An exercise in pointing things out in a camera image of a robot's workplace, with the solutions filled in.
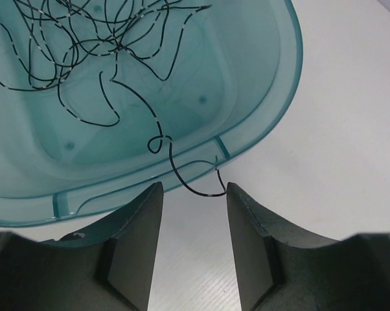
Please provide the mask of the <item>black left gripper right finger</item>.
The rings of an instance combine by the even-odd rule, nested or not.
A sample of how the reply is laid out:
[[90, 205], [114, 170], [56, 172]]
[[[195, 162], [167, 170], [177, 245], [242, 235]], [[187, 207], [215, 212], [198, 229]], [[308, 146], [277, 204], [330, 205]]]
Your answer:
[[390, 310], [390, 233], [334, 240], [227, 186], [243, 310]]

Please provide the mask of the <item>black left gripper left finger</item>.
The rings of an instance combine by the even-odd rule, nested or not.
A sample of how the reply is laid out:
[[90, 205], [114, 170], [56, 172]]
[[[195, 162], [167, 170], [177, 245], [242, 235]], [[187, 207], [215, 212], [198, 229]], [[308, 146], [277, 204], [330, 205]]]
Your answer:
[[0, 310], [146, 310], [162, 212], [157, 182], [59, 240], [0, 231]]

